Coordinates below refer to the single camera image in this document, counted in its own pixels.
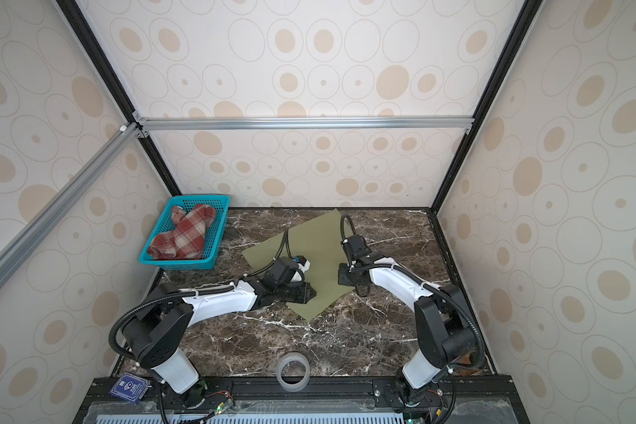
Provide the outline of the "clear tape roll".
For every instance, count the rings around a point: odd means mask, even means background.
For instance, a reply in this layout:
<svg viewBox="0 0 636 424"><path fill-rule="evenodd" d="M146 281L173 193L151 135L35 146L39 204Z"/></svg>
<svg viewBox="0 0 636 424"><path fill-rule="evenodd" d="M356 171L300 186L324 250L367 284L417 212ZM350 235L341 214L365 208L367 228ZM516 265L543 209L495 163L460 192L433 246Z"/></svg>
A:
<svg viewBox="0 0 636 424"><path fill-rule="evenodd" d="M277 362L276 378L280 387L290 393L307 388L311 376L310 364L302 353L286 353Z"/></svg>

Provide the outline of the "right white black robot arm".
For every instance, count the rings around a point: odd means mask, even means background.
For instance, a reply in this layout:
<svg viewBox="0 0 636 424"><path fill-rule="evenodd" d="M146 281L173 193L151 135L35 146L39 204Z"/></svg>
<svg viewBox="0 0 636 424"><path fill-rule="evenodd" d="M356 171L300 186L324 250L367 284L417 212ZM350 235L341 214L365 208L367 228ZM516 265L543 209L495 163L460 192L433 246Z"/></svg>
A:
<svg viewBox="0 0 636 424"><path fill-rule="evenodd" d="M487 347L482 332L455 285L429 282L388 257L342 263L337 282L383 288L413 310L418 351L397 377L402 402L417 403L424 389L446 376L483 368Z"/></svg>

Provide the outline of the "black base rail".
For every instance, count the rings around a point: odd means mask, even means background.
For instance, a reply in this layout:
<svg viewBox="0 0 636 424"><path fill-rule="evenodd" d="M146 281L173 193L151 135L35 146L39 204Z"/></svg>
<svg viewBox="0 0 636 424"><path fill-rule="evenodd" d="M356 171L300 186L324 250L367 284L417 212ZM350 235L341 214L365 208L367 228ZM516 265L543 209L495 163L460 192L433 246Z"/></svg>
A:
<svg viewBox="0 0 636 424"><path fill-rule="evenodd" d="M137 404L111 394L112 378L93 381L76 423L527 423L509 376L456 377L406 404L391 377L313 377L299 392L274 377L208 377L194 409L150 383Z"/></svg>

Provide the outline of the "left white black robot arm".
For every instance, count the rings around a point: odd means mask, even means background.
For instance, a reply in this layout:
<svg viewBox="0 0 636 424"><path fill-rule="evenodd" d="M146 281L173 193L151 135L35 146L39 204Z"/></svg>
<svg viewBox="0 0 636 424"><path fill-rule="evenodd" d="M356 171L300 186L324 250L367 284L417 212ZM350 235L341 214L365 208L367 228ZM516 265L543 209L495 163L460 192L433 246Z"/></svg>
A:
<svg viewBox="0 0 636 424"><path fill-rule="evenodd" d="M316 290L306 281L268 283L244 277L236 283L204 290L155 288L141 305L123 314L111 327L110 348L134 360L178 395L194 389L199 372L180 350L186 330L225 314L242 313L277 302L307 304Z"/></svg>

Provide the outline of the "horizontal aluminium rail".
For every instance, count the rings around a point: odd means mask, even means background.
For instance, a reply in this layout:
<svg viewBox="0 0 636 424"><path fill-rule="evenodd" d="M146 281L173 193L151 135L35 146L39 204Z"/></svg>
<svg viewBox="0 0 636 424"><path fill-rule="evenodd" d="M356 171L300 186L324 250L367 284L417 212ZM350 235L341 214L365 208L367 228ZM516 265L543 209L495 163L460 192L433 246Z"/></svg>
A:
<svg viewBox="0 0 636 424"><path fill-rule="evenodd" d="M140 118L148 131L335 130L335 129L470 129L470 116L311 117L311 118Z"/></svg>

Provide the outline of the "teal plastic basket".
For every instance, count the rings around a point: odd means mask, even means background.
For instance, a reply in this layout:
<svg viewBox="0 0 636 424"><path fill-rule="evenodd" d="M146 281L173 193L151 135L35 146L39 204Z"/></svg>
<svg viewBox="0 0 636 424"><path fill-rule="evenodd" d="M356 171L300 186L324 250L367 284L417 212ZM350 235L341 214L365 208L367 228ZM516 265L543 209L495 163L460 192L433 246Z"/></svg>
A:
<svg viewBox="0 0 636 424"><path fill-rule="evenodd" d="M171 198L148 236L140 262L164 270L211 270L231 199L222 194Z"/></svg>

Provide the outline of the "red plaid skirt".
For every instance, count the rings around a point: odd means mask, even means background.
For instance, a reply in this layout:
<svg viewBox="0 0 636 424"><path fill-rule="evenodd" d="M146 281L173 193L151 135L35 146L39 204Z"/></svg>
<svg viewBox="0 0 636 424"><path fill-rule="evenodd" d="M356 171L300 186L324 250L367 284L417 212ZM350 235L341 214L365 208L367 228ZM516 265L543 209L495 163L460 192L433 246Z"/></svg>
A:
<svg viewBox="0 0 636 424"><path fill-rule="evenodd" d="M198 204L190 211L173 206L170 218L174 229L155 235L148 246L148 255L158 261L201 258L208 228L216 217L217 211L208 204Z"/></svg>

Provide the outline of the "olive green skirt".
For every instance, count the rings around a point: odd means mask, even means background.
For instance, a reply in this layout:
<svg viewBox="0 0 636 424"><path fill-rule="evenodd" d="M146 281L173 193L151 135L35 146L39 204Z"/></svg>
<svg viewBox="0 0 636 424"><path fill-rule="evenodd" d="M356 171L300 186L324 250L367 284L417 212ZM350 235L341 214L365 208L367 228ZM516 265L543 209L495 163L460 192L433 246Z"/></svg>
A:
<svg viewBox="0 0 636 424"><path fill-rule="evenodd" d="M289 229L292 253L303 255L310 262L305 275L316 296L306 305L287 302L286 306L307 321L352 291L337 283L338 267L346 261L341 247L340 219L340 212L333 210Z"/></svg>

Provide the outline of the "blue card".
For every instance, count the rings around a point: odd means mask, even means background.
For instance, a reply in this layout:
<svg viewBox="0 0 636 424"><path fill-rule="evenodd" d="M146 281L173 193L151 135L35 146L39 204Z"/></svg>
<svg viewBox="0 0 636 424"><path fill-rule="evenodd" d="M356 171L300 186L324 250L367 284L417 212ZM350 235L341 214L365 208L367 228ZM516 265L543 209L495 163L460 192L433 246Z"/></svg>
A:
<svg viewBox="0 0 636 424"><path fill-rule="evenodd" d="M145 378L125 373L112 386L110 395L125 402L137 405L150 387L150 381Z"/></svg>

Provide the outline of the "left slanted aluminium rail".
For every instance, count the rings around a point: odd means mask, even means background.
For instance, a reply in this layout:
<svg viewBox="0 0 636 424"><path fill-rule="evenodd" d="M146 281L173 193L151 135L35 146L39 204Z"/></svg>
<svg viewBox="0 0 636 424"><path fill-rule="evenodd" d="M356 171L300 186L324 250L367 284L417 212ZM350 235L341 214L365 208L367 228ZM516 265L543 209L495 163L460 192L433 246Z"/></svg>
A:
<svg viewBox="0 0 636 424"><path fill-rule="evenodd" d="M49 201L35 218L0 252L0 289L83 197L130 141L139 137L139 125L129 123Z"/></svg>

